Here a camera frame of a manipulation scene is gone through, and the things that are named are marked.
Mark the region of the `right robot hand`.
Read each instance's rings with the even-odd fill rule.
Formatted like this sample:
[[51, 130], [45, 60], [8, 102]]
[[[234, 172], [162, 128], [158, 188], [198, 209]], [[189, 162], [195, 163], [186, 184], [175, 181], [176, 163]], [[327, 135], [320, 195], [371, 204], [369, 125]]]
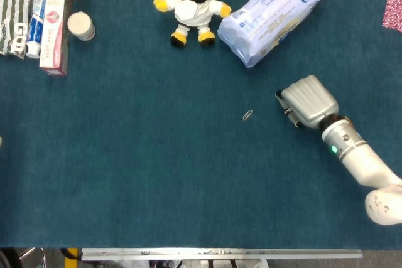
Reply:
[[337, 117], [339, 105], [315, 75], [298, 80], [275, 97], [284, 114], [297, 128], [319, 129], [325, 119]]

